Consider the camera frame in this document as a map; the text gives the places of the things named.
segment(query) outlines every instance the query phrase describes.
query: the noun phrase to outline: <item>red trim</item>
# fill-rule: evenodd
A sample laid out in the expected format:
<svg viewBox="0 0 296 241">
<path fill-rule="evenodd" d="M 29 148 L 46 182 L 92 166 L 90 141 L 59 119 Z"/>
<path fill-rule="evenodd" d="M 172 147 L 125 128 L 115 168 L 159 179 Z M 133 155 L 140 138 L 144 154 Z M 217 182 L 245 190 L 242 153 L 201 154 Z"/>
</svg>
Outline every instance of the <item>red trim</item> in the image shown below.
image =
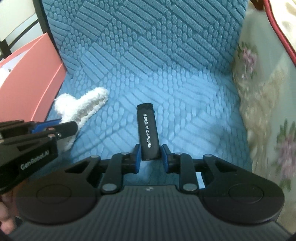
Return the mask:
<svg viewBox="0 0 296 241">
<path fill-rule="evenodd" d="M 279 40 L 281 41 L 284 48 L 286 49 L 286 51 L 287 51 L 288 55 L 290 56 L 293 64 L 296 66 L 296 51 L 295 51 L 295 49 L 292 47 L 291 43 L 289 42 L 287 37 L 282 32 L 279 25 L 277 24 L 277 22 L 275 20 L 275 17 L 274 17 L 274 14 L 272 12 L 272 7 L 271 7 L 271 4 L 270 4 L 270 1 L 269 0 L 263 0 L 263 1 L 264 1 L 266 15 L 267 15 L 267 18 L 268 18 L 268 20 L 270 22 L 270 25 L 274 29 L 276 35 L 279 37 Z"/>
</svg>

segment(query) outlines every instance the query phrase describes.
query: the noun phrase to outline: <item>floral tablecloth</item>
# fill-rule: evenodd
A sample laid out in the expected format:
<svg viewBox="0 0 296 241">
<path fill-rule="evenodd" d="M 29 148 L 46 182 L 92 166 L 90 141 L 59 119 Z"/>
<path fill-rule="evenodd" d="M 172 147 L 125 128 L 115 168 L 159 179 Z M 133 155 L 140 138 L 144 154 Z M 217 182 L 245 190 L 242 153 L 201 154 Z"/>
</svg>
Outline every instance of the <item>floral tablecloth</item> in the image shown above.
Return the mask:
<svg viewBox="0 0 296 241">
<path fill-rule="evenodd" d="M 278 222 L 296 232 L 296 68 L 266 13 L 250 5 L 233 65 L 252 171 L 282 187 Z"/>
</svg>

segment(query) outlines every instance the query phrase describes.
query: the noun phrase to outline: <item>embossed pattern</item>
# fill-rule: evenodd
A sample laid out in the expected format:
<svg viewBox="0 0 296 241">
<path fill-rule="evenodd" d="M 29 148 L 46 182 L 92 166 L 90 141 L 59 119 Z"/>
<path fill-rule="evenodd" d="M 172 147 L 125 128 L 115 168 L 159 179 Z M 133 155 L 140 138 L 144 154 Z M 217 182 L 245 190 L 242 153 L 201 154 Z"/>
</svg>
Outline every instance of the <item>embossed pattern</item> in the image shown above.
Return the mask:
<svg viewBox="0 0 296 241">
<path fill-rule="evenodd" d="M 68 69 L 59 94 L 110 91 L 65 159 L 131 151 L 139 142 L 136 106 L 150 102 L 161 144 L 251 170 L 230 71 L 247 0 L 42 2 Z M 56 117 L 52 109 L 49 119 Z M 160 161 L 147 161 L 125 182 L 176 184 L 178 177 L 164 175 Z"/>
</svg>

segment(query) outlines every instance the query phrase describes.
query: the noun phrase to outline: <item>purple flower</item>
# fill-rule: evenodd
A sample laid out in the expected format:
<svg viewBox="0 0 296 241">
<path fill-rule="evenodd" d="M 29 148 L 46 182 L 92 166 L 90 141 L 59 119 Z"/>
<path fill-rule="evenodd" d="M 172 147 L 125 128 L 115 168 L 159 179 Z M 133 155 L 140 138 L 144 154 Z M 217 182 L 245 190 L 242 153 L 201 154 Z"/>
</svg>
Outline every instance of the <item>purple flower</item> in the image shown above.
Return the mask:
<svg viewBox="0 0 296 241">
<path fill-rule="evenodd" d="M 283 178 L 290 179 L 296 173 L 296 142 L 289 135 L 279 146 L 278 164 L 281 166 Z"/>
<path fill-rule="evenodd" d="M 242 58 L 244 64 L 248 71 L 253 73 L 256 63 L 257 63 L 257 54 L 252 53 L 251 50 L 247 49 L 246 47 L 243 48 Z"/>
</svg>

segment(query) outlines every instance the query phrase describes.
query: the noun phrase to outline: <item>black rectangular object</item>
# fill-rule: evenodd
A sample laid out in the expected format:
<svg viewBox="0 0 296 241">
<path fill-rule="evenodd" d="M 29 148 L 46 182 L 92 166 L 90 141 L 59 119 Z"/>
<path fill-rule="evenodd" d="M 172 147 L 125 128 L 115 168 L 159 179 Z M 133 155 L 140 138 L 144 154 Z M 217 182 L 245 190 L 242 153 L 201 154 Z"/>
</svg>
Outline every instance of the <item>black rectangular object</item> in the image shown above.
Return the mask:
<svg viewBox="0 0 296 241">
<path fill-rule="evenodd" d="M 151 103 L 137 106 L 139 138 L 142 148 L 142 161 L 161 157 L 153 105 Z"/>
</svg>

